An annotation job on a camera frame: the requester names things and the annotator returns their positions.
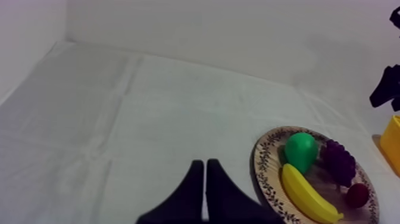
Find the banana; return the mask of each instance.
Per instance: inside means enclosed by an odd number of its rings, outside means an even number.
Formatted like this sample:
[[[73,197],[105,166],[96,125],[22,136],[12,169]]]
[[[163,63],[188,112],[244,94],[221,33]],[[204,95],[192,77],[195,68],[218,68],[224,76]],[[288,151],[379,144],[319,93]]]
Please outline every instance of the banana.
[[[327,202],[292,165],[286,163],[282,170],[283,187],[293,203],[309,218],[320,223],[335,223],[343,214]]]

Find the purple grapes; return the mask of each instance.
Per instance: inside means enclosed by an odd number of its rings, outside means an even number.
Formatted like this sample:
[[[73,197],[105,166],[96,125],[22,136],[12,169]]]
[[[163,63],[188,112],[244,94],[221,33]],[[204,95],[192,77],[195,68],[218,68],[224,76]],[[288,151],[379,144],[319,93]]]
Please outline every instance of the purple grapes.
[[[355,159],[345,147],[330,139],[326,146],[321,148],[320,157],[336,183],[349,188],[351,180],[355,177]]]

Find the plastic fruit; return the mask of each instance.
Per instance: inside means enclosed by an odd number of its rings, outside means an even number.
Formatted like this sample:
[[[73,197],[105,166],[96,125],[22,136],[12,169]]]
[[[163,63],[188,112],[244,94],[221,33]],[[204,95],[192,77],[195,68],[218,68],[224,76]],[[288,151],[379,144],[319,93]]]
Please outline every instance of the plastic fruit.
[[[326,146],[321,148],[320,157],[333,180],[349,188],[351,180],[355,177],[355,159],[345,147],[330,139],[326,142]]]
[[[288,162],[304,174],[315,162],[318,146],[311,135],[296,133],[287,140],[285,154]]]
[[[355,209],[364,206],[368,199],[370,199],[370,191],[362,183],[356,183],[351,186],[345,197],[347,205]]]
[[[343,214],[321,197],[304,176],[292,165],[286,163],[282,169],[283,187],[294,205],[304,214],[320,223],[335,223]]]

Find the yellow block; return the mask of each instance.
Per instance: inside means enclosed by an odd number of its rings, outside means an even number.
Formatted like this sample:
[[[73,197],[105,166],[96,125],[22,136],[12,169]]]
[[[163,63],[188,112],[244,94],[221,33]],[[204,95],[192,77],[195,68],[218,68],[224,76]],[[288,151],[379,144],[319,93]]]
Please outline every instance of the yellow block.
[[[380,138],[382,153],[400,176],[400,116],[393,116]]]

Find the plate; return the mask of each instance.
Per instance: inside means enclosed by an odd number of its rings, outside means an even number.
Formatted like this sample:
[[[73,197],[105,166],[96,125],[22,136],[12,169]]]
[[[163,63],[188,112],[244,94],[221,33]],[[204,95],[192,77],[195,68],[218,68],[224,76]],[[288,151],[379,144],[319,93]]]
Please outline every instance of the plate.
[[[318,144],[318,149],[329,140],[324,135],[303,127],[283,126],[270,130],[257,141],[254,147],[252,156],[254,179],[259,188],[258,192],[264,200],[262,202],[268,202],[286,223],[317,223],[296,208],[286,195],[280,182],[280,169],[286,160],[283,151],[285,143],[290,136],[298,132],[312,135]],[[305,178],[325,200],[344,214],[344,219],[338,221],[338,223],[378,224],[378,200],[363,168],[358,163],[356,164],[356,175],[352,180],[352,184],[363,183],[366,185],[370,190],[370,199],[362,208],[352,209],[346,205],[344,200],[344,195],[348,188],[335,184],[321,164],[322,162],[318,158],[310,170],[307,171]]]

